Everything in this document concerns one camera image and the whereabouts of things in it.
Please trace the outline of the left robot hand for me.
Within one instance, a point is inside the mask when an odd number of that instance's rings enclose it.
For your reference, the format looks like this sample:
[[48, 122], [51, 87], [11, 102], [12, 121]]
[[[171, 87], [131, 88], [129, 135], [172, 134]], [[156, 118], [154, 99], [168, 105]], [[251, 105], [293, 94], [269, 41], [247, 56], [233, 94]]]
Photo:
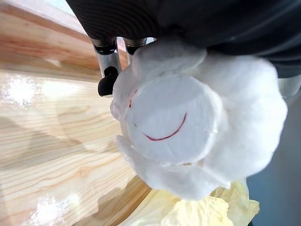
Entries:
[[252, 55], [276, 68], [284, 97], [301, 89], [301, 3], [298, 0], [70, 0], [100, 55], [115, 38], [178, 36], [227, 55]]

